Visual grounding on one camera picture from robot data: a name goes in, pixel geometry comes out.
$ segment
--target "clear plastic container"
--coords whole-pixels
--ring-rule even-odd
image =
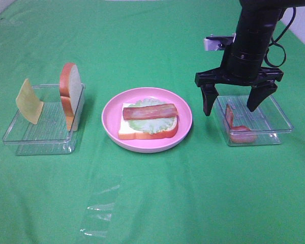
[[[32,86],[37,97],[44,102],[37,125],[26,120],[17,110],[6,133],[3,143],[9,145],[16,155],[70,154],[76,146],[79,132],[75,131],[84,104],[84,89],[76,109],[71,130],[67,130],[66,117],[62,108],[59,84]]]
[[[214,107],[225,140],[229,146],[280,144],[282,133],[290,133],[293,125],[273,96],[265,99],[254,112],[247,108],[248,95],[219,96]],[[226,118],[226,107],[233,112],[232,126]],[[250,131],[237,131],[245,126]]]

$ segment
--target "yellow cheese slice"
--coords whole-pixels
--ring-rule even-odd
[[[25,79],[16,98],[16,104],[21,114],[34,125],[39,121],[44,102],[36,96],[30,82]]]

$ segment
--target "white bread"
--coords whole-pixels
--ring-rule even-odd
[[[122,110],[124,107],[128,107],[129,105],[130,103],[123,103]],[[178,119],[176,117],[173,125],[165,131],[160,131],[154,134],[150,134],[148,132],[143,132],[143,131],[137,131],[129,126],[129,122],[127,120],[124,120],[121,114],[120,130],[118,131],[118,138],[120,140],[171,138],[176,134],[177,129],[178,129]]]
[[[60,98],[63,110],[66,115],[66,123],[68,131],[74,120],[77,105],[81,95],[81,80],[77,65],[74,63],[66,63],[60,75]],[[74,130],[78,129],[78,122],[75,121]]]

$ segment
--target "pink plate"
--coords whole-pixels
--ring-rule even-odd
[[[156,98],[166,103],[175,104],[178,110],[178,130],[172,138],[154,140],[119,140],[117,133],[120,126],[123,103],[136,103],[145,98]],[[169,90],[155,87],[140,87],[124,91],[113,97],[104,107],[102,123],[108,136],[119,146],[140,153],[157,153],[179,144],[192,125],[192,113],[188,104]]]

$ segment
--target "bacon strip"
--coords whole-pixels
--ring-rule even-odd
[[[251,129],[247,126],[233,126],[233,120],[234,120],[234,114],[229,106],[229,104],[226,105],[226,112],[225,112],[226,120],[229,124],[229,128],[232,131],[251,131]],[[257,135],[251,134],[251,135],[229,135],[230,140],[234,143],[251,143],[254,142],[257,139]]]
[[[171,118],[177,115],[177,109],[172,103],[145,107],[127,107],[123,109],[124,120]]]

